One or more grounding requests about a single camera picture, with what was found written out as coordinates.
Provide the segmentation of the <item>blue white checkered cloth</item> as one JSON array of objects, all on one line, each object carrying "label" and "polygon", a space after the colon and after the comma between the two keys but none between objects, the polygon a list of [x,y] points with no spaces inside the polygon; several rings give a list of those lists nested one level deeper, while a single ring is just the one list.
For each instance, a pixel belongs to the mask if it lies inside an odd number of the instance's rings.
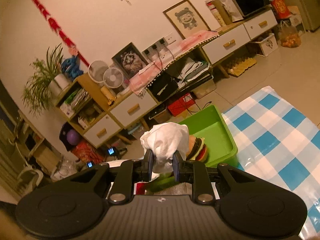
[{"label": "blue white checkered cloth", "polygon": [[223,113],[238,147],[238,168],[300,196],[302,239],[319,236],[319,129],[266,86]]}]

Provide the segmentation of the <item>wooden tv cabinet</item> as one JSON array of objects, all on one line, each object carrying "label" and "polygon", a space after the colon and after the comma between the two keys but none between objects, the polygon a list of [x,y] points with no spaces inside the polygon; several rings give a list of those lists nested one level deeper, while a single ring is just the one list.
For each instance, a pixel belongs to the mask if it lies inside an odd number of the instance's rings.
[{"label": "wooden tv cabinet", "polygon": [[[207,59],[207,68],[203,71],[207,74],[210,68],[217,66],[231,53],[272,29],[276,24],[272,9],[267,8],[249,19],[228,25],[225,31],[199,31],[181,42],[183,49],[180,54],[169,54],[167,64],[158,66],[150,63],[143,68],[142,73],[137,73],[130,80],[129,90],[116,98],[112,105],[108,104],[101,87],[85,73],[60,93],[56,106],[62,106],[75,91],[83,90],[85,96],[79,109],[73,111],[66,120],[91,145],[99,148],[111,137],[117,136],[122,129],[143,119],[149,111],[189,85],[183,81],[183,87],[177,86],[176,79],[180,75],[177,63],[181,59],[194,51],[200,51]],[[83,128],[75,119],[89,103],[96,104],[101,111],[86,128]]]}]

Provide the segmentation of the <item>red gift box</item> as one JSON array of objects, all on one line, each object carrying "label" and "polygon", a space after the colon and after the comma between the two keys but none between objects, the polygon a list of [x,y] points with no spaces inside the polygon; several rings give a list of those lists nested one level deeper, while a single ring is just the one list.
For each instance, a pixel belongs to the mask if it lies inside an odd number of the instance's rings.
[{"label": "red gift box", "polygon": [[105,161],[105,157],[85,139],[80,140],[71,152],[84,163],[99,164]]}]

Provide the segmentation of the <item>green plastic bin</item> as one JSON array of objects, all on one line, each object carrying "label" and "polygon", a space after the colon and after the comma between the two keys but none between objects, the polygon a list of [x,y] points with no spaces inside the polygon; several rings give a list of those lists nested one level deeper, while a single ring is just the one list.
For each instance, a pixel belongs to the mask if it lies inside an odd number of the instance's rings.
[{"label": "green plastic bin", "polygon": [[[238,148],[215,106],[209,106],[177,124],[187,125],[189,135],[205,139],[208,158],[204,164],[207,167],[216,168],[220,163],[237,166]],[[145,192],[147,195],[191,194],[191,188],[190,183],[176,182],[173,171],[161,174],[152,172],[152,179],[146,184]]]}]

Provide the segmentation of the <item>red storage box under cabinet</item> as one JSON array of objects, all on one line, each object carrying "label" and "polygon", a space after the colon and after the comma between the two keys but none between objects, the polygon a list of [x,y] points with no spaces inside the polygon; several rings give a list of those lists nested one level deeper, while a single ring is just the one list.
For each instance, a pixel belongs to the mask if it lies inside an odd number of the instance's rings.
[{"label": "red storage box under cabinet", "polygon": [[178,99],[170,100],[167,103],[167,109],[172,116],[178,116],[183,111],[188,110],[188,108],[194,104],[195,104],[194,98],[190,93],[187,93]]}]

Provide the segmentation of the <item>bag of oranges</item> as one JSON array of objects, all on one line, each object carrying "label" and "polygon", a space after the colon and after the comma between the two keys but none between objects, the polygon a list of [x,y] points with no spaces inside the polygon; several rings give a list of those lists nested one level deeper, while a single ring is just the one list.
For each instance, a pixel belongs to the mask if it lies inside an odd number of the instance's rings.
[{"label": "bag of oranges", "polygon": [[295,26],[280,22],[279,38],[282,47],[296,48],[301,45],[301,39]]}]

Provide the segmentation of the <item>potted green plant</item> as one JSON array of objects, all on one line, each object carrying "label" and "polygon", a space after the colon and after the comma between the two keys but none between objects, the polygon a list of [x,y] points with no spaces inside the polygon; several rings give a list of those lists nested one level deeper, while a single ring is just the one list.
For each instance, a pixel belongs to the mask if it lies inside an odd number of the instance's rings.
[{"label": "potted green plant", "polygon": [[52,106],[53,96],[49,85],[61,74],[62,51],[61,44],[54,49],[48,48],[44,60],[37,58],[30,64],[34,73],[24,86],[22,102],[34,117],[40,116],[42,111],[47,111]]}]

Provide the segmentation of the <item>egg tray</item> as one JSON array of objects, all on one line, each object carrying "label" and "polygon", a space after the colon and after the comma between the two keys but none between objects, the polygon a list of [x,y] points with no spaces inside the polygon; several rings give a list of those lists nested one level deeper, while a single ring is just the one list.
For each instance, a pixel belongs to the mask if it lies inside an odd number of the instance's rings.
[{"label": "egg tray", "polygon": [[249,56],[236,57],[228,61],[223,68],[229,75],[239,77],[256,63],[257,60]]}]

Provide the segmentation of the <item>blue stitch plush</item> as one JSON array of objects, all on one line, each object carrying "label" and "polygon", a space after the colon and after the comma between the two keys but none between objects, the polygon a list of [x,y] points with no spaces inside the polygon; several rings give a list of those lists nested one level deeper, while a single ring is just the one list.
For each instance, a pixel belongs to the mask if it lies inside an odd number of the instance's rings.
[{"label": "blue stitch plush", "polygon": [[61,72],[65,74],[71,81],[74,81],[77,77],[84,73],[80,69],[78,57],[74,55],[63,61],[61,64]]}]

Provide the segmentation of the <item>purple ball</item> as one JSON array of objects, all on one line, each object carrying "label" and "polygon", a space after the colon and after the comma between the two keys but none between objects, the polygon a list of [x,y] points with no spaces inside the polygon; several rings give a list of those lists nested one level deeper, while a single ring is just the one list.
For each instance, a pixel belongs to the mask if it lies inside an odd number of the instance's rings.
[{"label": "purple ball", "polygon": [[67,132],[67,141],[69,144],[76,146],[81,140],[81,135],[74,129],[71,129]]}]

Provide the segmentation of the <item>white desk fan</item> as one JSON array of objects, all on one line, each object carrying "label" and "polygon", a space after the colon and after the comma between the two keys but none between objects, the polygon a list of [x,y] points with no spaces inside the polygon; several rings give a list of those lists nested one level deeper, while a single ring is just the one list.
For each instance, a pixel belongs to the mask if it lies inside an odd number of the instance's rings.
[{"label": "white desk fan", "polygon": [[118,88],[124,82],[124,75],[120,69],[110,67],[104,72],[103,81],[108,88]]},{"label": "white desk fan", "polygon": [[88,68],[88,75],[95,83],[103,83],[104,72],[108,69],[106,62],[97,60],[93,61]]}]

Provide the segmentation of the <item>cat picture frame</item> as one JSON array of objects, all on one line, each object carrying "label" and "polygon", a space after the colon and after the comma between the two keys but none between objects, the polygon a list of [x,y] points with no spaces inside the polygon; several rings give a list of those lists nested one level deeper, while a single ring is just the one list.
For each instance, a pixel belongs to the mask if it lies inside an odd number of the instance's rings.
[{"label": "cat picture frame", "polygon": [[146,59],[144,59],[143,55],[132,42],[114,55],[112,61],[128,79],[134,77],[148,65]]}]

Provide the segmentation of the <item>pink table runner cloth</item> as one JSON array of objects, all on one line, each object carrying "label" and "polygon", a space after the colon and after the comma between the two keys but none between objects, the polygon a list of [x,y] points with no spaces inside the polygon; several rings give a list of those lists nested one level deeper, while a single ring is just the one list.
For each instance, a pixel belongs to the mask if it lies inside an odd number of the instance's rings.
[{"label": "pink table runner cloth", "polygon": [[130,79],[129,88],[136,95],[142,96],[145,93],[146,87],[175,61],[219,36],[219,33],[216,31],[201,30],[178,42],[178,44],[169,46],[168,52],[155,61],[151,61]]}]

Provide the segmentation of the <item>burger plush toy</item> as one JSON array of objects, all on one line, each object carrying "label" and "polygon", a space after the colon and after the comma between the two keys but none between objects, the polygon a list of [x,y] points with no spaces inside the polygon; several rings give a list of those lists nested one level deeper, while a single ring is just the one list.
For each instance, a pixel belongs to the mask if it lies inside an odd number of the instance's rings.
[{"label": "burger plush toy", "polygon": [[208,158],[208,148],[204,138],[189,135],[189,151],[186,153],[187,160],[205,162]]}]

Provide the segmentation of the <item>cartoon girl picture frame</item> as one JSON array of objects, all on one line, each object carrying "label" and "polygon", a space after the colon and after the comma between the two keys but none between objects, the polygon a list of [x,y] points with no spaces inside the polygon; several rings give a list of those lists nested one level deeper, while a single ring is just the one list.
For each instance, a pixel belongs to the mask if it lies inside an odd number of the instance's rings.
[{"label": "cartoon girl picture frame", "polygon": [[181,38],[185,39],[210,27],[189,0],[182,0],[163,11]]}]

